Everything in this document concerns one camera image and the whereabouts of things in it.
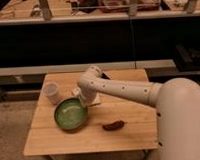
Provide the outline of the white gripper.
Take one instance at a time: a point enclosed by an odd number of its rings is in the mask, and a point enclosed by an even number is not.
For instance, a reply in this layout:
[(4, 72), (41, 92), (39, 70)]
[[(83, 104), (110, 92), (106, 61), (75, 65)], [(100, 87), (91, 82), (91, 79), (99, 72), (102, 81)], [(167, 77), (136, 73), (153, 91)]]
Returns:
[(89, 89), (77, 87), (72, 91), (72, 96), (78, 98), (83, 106), (90, 107), (100, 104), (100, 96)]

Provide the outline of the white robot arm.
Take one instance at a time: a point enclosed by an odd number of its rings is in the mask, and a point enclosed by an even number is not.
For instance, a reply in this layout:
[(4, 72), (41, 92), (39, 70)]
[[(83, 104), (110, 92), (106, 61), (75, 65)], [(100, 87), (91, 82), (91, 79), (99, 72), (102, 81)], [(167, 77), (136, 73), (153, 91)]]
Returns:
[(77, 80), (74, 95), (84, 106), (99, 93), (127, 99), (156, 109), (159, 160), (200, 160), (200, 85), (186, 78), (162, 83), (117, 81), (101, 77), (89, 67)]

